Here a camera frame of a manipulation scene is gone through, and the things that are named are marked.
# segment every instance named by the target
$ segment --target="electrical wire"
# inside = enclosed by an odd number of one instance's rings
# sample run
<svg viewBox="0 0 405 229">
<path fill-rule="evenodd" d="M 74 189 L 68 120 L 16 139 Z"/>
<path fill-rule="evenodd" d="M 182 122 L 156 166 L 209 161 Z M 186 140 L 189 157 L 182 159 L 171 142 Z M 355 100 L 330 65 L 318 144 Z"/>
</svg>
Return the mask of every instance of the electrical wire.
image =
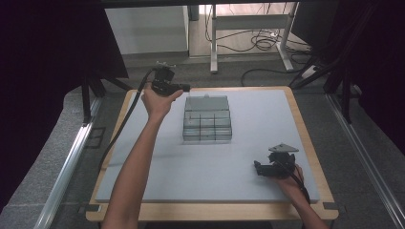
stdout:
<svg viewBox="0 0 405 229">
<path fill-rule="evenodd" d="M 252 69 L 252 70 L 248 70 L 248 71 L 246 71 L 245 73 L 243 73 L 242 76 L 241 76 L 241 85 L 242 85 L 242 87 L 245 87 L 244 81 L 245 81 L 246 75 L 247 75 L 248 73 L 256 72 L 256 71 L 289 74 L 289 73 L 299 73 L 300 71 L 302 71 L 302 69 L 297 70 L 297 71 L 293 71 L 293 72 L 282 72 L 282 71 L 269 70 L 269 69 Z"/>
<path fill-rule="evenodd" d="M 263 5 L 258 9 L 258 11 L 257 11 L 256 14 L 258 14 L 258 12 L 260 11 L 261 8 L 264 9 L 264 14 L 268 14 L 268 13 L 269 13 L 271 4 L 269 4 L 269 5 L 267 6 L 266 12 L 265 12 L 264 5 L 265 5 L 265 4 L 263 4 Z M 286 8 L 287 8 L 287 2 L 284 4 L 283 14 L 285 13 Z M 231 9 L 230 4 L 229 4 L 229 10 L 232 12 L 232 14 L 235 14 L 235 13 L 233 12 L 233 10 Z M 205 15 L 205 39 L 206 39 L 208 42 L 212 42 L 212 39 L 211 39 L 211 37 L 210 37 L 210 35 L 209 35 L 209 32 L 208 32 L 208 24 L 209 24 L 209 18 L 211 17 L 212 6 L 211 6 L 210 9 L 209 9 L 209 13 L 207 13 L 207 5 L 205 5 L 205 6 L 204 6 L 204 11 L 205 11 L 205 14 L 204 14 L 204 15 Z M 254 48 L 257 48 L 258 50 L 265 52 L 265 51 L 270 50 L 270 49 L 279 41 L 279 40 L 278 40 L 279 37 L 282 37 L 281 35 L 279 35 L 280 29 L 277 30 L 277 32 L 272 32 L 272 33 L 276 33 L 276 34 L 277 34 L 275 37 L 262 35 L 263 32 L 268 32 L 268 33 L 270 33 L 269 31 L 266 31 L 266 30 L 259 30 L 259 31 L 257 31 L 257 30 L 248 30 L 248 31 L 239 31 L 239 32 L 231 33 L 231 34 L 229 34 L 229 35 L 216 38 L 216 40 L 221 40 L 221 39 L 224 39 L 224 38 L 227 38 L 227 37 L 230 37 L 230 36 L 233 36 L 233 35 L 245 33 L 245 32 L 258 32 L 258 34 L 253 35 L 252 38 L 250 39 L 250 42 L 252 43 L 252 46 L 251 46 L 250 48 L 247 48 L 247 49 L 245 49 L 245 50 L 236 50 L 236 49 L 230 48 L 230 47 L 225 46 L 225 45 L 217 45 L 217 46 L 218 46 L 218 47 L 225 48 L 225 49 L 232 50 L 232 51 L 234 51 L 234 52 L 247 52 L 247 51 L 253 50 Z M 288 42 L 295 43 L 295 44 L 299 44 L 299 45 L 306 45 L 306 46 L 309 46 L 308 44 L 300 43 L 300 42 L 296 42 L 296 41 L 291 41 L 291 40 L 288 40 Z M 292 52 L 295 52 L 295 51 L 296 51 L 295 49 L 292 49 L 292 48 L 290 48 L 289 46 L 286 46 L 286 48 L 287 48 L 288 51 L 292 51 Z"/>
<path fill-rule="evenodd" d="M 298 187 L 300 188 L 301 192 L 303 193 L 305 199 L 307 200 L 307 203 L 310 203 L 310 198 L 309 198 L 309 193 L 307 188 L 304 185 L 304 182 L 302 181 L 302 176 L 300 174 L 300 171 L 298 170 L 297 165 L 295 165 L 295 169 L 298 171 L 298 176 L 301 178 L 298 178 L 293 172 L 291 172 L 288 168 L 286 168 L 286 166 L 284 166 L 283 163 L 281 163 L 278 160 L 275 160 L 274 163 L 276 163 L 277 165 L 279 165 L 280 167 L 282 167 L 291 178 L 293 178 L 295 180 L 295 182 L 297 182 Z"/>
<path fill-rule="evenodd" d="M 140 97 L 140 93 L 142 92 L 143 87 L 145 87 L 145 84 L 146 84 L 146 81 L 147 81 L 147 78 L 148 78 L 149 74 L 152 71 L 155 71 L 155 70 L 156 70 L 155 68 L 149 70 L 146 73 L 146 75 L 142 78 L 142 81 L 139 84 L 137 94 L 135 95 L 135 98 L 134 98 L 134 101 L 131 104 L 131 107 L 129 108 L 129 110 L 128 110 L 127 114 L 125 115 L 124 119 L 122 120 L 122 123 L 119 126 L 119 129 L 118 129 L 116 135 L 111 140 L 111 142 L 108 144 L 107 149 L 104 151 L 104 153 L 103 153 L 103 155 L 101 157 L 101 161 L 98 164 L 98 170 L 101 170 L 102 164 L 104 162 L 105 157 L 107 156 L 108 152 L 110 152 L 110 150 L 113 148 L 114 144 L 116 144 L 116 141 L 117 141 L 119 135 L 121 134 L 122 130 L 124 129 L 126 122 L 128 121 L 129 117 L 131 116 L 132 111 L 135 109 L 135 106 L 137 105 L 139 97 Z"/>
<path fill-rule="evenodd" d="M 294 53 L 294 54 L 292 54 L 291 57 L 290 57 L 291 60 L 292 60 L 294 63 L 296 63 L 296 64 L 301 64 L 301 65 L 303 65 L 303 64 L 307 64 L 307 63 L 308 63 L 308 61 L 307 61 L 307 62 L 298 62 L 297 60 L 294 59 L 294 56 L 296 56 L 296 55 L 310 55 L 309 53 L 299 53 L 299 54 Z"/>
<path fill-rule="evenodd" d="M 347 35 L 347 33 L 352 29 L 354 25 L 356 25 L 357 21 L 360 19 L 361 13 L 356 13 L 353 17 L 350 23 L 342 29 L 341 32 L 338 33 L 336 37 L 334 37 L 328 44 L 326 44 L 324 47 L 321 47 L 320 49 L 316 51 L 311 51 L 310 55 L 311 58 L 307 62 L 304 68 L 301 69 L 301 72 L 295 75 L 295 77 L 291 80 L 291 82 L 288 84 L 290 88 L 293 88 L 293 83 L 302 76 L 302 74 L 310 67 L 310 65 L 315 64 L 317 61 L 317 58 L 321 58 L 320 55 L 327 49 L 336 49 L 336 47 L 344 40 L 344 37 Z"/>
</svg>

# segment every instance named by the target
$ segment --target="gray carpet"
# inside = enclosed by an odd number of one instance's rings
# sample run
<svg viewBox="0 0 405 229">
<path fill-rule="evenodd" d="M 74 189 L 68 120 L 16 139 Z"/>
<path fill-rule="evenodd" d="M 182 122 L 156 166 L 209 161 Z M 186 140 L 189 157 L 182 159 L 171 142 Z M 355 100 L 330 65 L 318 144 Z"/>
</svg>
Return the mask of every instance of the gray carpet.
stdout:
<svg viewBox="0 0 405 229">
<path fill-rule="evenodd" d="M 209 64 L 179 65 L 174 81 L 193 87 L 240 87 L 242 74 L 250 69 L 283 70 L 281 61 L 220 63 L 219 73 L 211 75 Z M 122 79 L 137 87 L 149 68 L 128 69 L 130 79 Z M 294 74 L 253 72 L 246 76 L 247 86 L 286 86 Z M 325 78 L 294 92 L 300 112 L 321 162 L 340 216 L 333 228 L 395 228 L 387 210 L 371 184 L 348 138 L 344 134 L 329 102 L 322 93 Z M 111 138 L 125 92 L 109 82 L 103 82 L 108 93 L 103 98 L 96 117 L 92 139 L 82 153 L 67 192 L 53 220 L 52 228 L 97 228 L 85 219 L 84 207 L 89 201 L 97 177 L 97 166 Z M 377 167 L 405 203 L 405 159 L 393 143 L 352 100 L 353 127 L 359 133 Z M 53 134 L 37 163 L 27 175 L 10 204 L 0 216 L 0 228 L 32 228 L 45 203 L 53 183 L 72 146 L 81 121 L 80 90 L 69 93 L 65 108 Z M 200 223 L 190 224 L 202 228 Z M 235 228 L 223 224 L 222 228 Z M 244 228 L 270 228 L 267 223 L 243 223 Z M 273 228 L 300 228 L 298 221 L 273 221 Z M 179 228 L 168 224 L 149 224 L 149 228 Z"/>
</svg>

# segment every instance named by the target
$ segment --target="forearm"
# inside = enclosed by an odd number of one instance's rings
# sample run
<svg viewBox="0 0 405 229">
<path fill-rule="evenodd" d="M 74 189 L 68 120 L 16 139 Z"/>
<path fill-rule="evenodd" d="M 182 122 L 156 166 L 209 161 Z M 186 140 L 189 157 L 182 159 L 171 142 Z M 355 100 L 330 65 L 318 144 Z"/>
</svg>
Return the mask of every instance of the forearm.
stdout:
<svg viewBox="0 0 405 229">
<path fill-rule="evenodd" d="M 103 224 L 138 223 L 140 205 L 161 120 L 148 120 L 117 177 Z"/>
<path fill-rule="evenodd" d="M 319 218 L 305 199 L 293 199 L 292 204 L 300 215 L 306 229 L 327 229 L 328 226 Z"/>
</svg>

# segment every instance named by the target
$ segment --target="wooden frame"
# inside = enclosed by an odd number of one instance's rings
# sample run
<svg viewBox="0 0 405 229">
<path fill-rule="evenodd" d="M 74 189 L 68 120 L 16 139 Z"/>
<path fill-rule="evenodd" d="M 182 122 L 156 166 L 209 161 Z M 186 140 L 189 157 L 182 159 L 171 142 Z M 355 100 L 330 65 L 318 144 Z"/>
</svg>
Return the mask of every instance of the wooden frame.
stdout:
<svg viewBox="0 0 405 229">
<path fill-rule="evenodd" d="M 248 91 L 248 90 L 283 90 L 288 105 L 291 108 L 301 141 L 307 153 L 309 166 L 312 170 L 320 200 L 311 207 L 321 219 L 333 220 L 338 217 L 338 211 L 325 209 L 324 203 L 334 203 L 329 185 L 326 181 L 318 156 L 315 153 L 304 120 L 298 109 L 294 95 L 289 87 L 246 87 L 246 88 L 200 88 L 193 91 Z M 129 100 L 135 90 L 129 91 L 123 102 L 113 135 L 116 134 L 120 123 L 125 117 Z M 90 221 L 101 222 L 104 219 L 108 203 L 99 203 L 95 200 L 98 186 L 107 169 L 113 149 L 106 156 L 98 175 L 90 204 L 98 205 L 98 211 L 86 212 Z M 142 203 L 139 221 L 218 221 L 218 220 L 287 220 L 300 219 L 295 208 L 288 202 L 277 203 Z"/>
</svg>

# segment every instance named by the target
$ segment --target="light blue surface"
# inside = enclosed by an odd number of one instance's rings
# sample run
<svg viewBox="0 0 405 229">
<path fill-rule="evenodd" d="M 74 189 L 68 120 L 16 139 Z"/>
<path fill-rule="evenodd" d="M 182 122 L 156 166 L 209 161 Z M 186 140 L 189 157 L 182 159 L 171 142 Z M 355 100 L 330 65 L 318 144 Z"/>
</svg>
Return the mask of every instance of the light blue surface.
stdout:
<svg viewBox="0 0 405 229">
<path fill-rule="evenodd" d="M 268 164 L 268 148 L 280 143 L 299 150 L 295 153 L 296 162 L 303 168 L 310 199 L 319 200 L 284 91 L 199 91 L 191 95 L 205 94 L 228 96 L 232 140 L 227 144 L 184 144 L 182 122 L 188 94 L 183 94 L 173 103 L 160 127 L 144 201 L 286 200 L 274 182 L 257 176 L 253 165 L 254 160 Z M 96 200 L 109 200 L 122 163 L 146 120 L 147 113 L 140 102 L 117 140 Z"/>
</svg>

